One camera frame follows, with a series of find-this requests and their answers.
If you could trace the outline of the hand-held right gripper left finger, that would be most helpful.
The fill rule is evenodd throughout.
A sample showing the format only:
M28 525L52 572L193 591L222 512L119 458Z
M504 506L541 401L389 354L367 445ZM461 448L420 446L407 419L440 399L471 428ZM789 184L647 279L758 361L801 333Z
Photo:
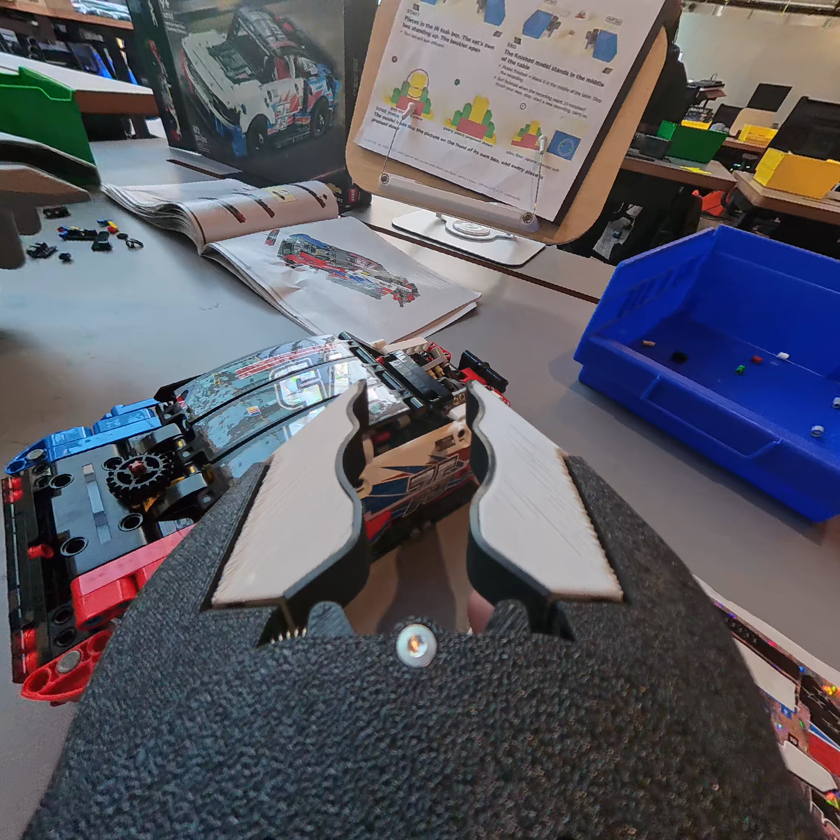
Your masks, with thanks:
M371 546L358 487L368 388L354 381L273 454L227 555L212 607L348 605Z

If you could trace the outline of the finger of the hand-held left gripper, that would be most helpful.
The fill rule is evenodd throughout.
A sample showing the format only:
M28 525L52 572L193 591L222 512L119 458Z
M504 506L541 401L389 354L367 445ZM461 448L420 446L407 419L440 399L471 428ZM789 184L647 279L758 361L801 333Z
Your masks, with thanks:
M1 269L24 265L21 237L40 232L41 208L90 200L87 191L44 171L24 164L1 164Z
M99 172L94 163L4 131L1 132L1 162L27 165L87 190L99 188Z

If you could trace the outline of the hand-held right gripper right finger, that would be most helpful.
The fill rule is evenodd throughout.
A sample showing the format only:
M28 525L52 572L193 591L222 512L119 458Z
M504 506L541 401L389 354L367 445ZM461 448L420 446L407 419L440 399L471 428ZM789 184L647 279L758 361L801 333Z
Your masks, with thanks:
M623 589L560 446L489 388L470 383L466 422L478 489L467 570L488 602L621 602Z

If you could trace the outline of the green plastic bin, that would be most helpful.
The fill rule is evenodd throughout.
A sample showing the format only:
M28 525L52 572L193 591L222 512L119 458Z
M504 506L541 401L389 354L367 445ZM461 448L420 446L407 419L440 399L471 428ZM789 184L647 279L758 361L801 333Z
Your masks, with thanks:
M2 70L1 131L95 164L75 92L35 70Z
M670 121L661 122L657 137L668 143L666 156L678 161L707 164L728 138L728 132L697 129Z

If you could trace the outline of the black toy set box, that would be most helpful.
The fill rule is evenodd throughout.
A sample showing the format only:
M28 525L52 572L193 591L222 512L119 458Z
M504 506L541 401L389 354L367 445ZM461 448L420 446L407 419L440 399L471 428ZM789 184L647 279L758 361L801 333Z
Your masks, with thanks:
M135 43L172 148L254 186L320 181L371 204L345 149L376 1L131 1Z

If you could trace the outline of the holographic sticker sheet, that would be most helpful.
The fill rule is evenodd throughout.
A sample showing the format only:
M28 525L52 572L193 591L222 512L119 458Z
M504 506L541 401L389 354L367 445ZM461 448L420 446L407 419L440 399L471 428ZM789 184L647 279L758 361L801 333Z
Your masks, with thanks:
M697 579L759 688L783 761L825 838L839 838L839 674Z

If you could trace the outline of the wooden office desk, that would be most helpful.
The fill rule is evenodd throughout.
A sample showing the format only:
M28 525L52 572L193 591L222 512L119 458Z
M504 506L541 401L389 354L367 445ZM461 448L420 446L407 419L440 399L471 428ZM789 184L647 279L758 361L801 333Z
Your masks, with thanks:
M732 177L735 181L733 191L742 196L754 214L766 212L834 227L839 225L839 202L832 198L810 198L774 190L754 181L753 174L742 171L735 171Z
M5 53L1 54L1 68L6 73L32 70L70 89L83 115L126 118L134 139L154 137L146 121L158 119L159 109L150 88Z
M699 189L730 191L737 179L720 162L707 164L678 160L648 160L639 155L625 155L621 170L649 175Z

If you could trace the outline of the printed instruction sheet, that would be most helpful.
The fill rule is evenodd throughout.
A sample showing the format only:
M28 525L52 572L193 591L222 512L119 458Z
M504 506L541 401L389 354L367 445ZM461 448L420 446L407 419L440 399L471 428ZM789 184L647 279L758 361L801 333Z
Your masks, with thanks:
M383 2L356 145L553 222L665 17L653 1Z

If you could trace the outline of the red blue black brick car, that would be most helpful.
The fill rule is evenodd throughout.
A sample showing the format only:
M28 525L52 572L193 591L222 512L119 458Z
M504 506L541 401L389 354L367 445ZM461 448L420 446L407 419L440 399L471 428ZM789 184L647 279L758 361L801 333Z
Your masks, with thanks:
M2 477L12 680L53 707L77 701L131 602L225 491L358 380L370 429L359 495L378 560L462 507L466 387L509 403L479 356L428 339L347 332L269 346L43 437Z

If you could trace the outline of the wooden document board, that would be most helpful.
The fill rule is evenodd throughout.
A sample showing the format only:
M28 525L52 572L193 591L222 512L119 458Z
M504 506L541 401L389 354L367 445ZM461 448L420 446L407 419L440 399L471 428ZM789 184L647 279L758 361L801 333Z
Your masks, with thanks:
M381 2L346 147L377 196L564 245L611 195L671 2Z

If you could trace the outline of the instruction booklet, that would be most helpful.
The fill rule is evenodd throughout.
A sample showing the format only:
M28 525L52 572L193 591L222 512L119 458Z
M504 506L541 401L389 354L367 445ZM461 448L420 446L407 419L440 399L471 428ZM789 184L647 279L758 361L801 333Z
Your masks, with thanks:
M115 203L189 237L310 333L367 343L425 336L476 308L480 293L427 269L354 217L321 182L255 187L232 178L103 185Z

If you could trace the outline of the blue plastic bin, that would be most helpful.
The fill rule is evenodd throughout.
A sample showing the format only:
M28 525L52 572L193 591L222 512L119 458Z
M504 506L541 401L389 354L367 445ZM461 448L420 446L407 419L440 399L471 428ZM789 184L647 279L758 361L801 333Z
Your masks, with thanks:
M837 260L733 227L649 250L615 268L574 358L582 383L802 516L838 515Z

